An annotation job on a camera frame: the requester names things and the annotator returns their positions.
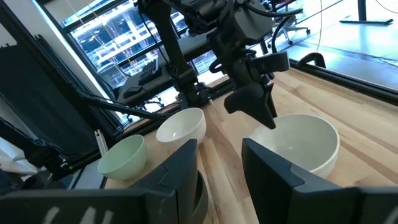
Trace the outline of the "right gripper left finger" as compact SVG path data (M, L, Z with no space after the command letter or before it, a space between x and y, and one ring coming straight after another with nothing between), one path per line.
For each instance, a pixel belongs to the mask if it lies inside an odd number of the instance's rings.
M189 139L131 187L139 193L134 224L189 224L197 187L197 140Z

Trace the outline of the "black keyboard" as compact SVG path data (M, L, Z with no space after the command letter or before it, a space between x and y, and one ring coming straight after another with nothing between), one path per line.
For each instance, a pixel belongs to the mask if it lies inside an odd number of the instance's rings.
M155 78L161 76L162 72L159 68L158 59L153 59L148 62L141 70L141 74L139 75L138 85L144 85Z

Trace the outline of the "black floor stand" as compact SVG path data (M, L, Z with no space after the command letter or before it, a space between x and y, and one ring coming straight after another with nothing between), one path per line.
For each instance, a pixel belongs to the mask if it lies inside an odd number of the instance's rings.
M367 19L366 0L357 0L357 5L358 5L358 19L357 20L343 19L340 20L340 23L388 26L394 22L393 19L381 19L381 20L379 19L379 20L369 21Z

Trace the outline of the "light green bowl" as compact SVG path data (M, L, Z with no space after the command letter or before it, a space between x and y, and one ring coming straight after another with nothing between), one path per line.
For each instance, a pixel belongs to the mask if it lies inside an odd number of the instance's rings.
M141 135L129 136L115 144L99 161L98 172L117 181L138 176L147 162L146 141Z

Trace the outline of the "large black panel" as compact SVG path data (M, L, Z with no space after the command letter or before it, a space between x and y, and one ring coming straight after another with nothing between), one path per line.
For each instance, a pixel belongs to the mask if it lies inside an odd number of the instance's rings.
M47 41L36 41L59 68L46 73L21 44L0 47L0 97L39 139L55 144L67 159L76 159L98 145L88 117L77 110L58 85L75 78Z

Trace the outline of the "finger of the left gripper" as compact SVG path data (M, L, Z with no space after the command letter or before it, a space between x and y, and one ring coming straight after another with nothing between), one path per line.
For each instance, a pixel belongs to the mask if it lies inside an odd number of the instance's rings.
M262 96L262 90L239 89L225 98L224 107L229 114L242 111L250 116L260 116Z
M249 105L248 114L269 129L275 129L274 118L276 115L275 106L272 100L271 91L273 85L264 86L254 83L251 87L252 100Z

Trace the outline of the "large glass window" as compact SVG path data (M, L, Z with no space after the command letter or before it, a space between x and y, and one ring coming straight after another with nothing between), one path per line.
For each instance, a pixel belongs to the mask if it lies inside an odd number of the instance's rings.
M149 62L157 60L163 66L168 60L155 24L134 6L137 0L36 1L106 86L118 90L120 102L139 106L172 86L168 76L157 77L123 97L126 89L139 84Z

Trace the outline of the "office chair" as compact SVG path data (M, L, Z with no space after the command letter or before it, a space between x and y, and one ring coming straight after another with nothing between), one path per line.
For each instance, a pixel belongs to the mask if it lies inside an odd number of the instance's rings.
M274 22L275 22L274 27L278 27L278 25L279 25L283 20L284 20L284 17L277 17L277 18L275 18L275 19L274 19ZM278 38L280 35L283 34L284 37L285 37L285 39L286 39L286 41L287 41L287 43L288 43L289 45L293 45L293 41L289 38L289 32L290 32L290 31L295 31L295 32L297 32L298 30L305 30L306 33L307 33L307 35L311 34L311 30L310 30L308 27L297 27L296 25L297 25L297 18L296 18L296 16L292 16L292 17L283 25L283 27L278 31L278 33L277 33L277 38ZM272 30L271 33L270 33L271 38L272 38L273 34L274 34L274 30ZM272 47L271 42L272 42L271 40L269 40L269 41L267 42L267 46L268 46L268 47Z

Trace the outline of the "silver aluminium bracket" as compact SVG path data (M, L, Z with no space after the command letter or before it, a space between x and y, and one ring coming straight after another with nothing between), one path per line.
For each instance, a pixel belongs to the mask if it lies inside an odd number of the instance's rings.
M96 137L96 140L97 140L97 144L98 144L98 147L99 147L100 154L103 157L108 152L108 147L106 145L105 138L104 138L102 132L99 129L97 129L94 132L94 134L95 134L95 137Z

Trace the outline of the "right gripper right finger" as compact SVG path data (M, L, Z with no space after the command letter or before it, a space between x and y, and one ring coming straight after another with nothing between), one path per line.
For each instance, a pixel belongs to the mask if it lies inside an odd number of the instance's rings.
M250 138L242 141L244 176L260 224L353 224L355 191L288 161Z

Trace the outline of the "white bowl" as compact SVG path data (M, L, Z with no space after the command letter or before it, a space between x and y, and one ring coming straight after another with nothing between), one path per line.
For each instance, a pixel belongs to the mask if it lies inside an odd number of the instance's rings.
M311 114L288 114L274 119L276 128L260 126L249 136L288 161L327 178L335 167L340 148L336 128Z
M167 118L156 131L156 140L176 150L189 139L201 144L206 134L206 119L201 108L187 108Z

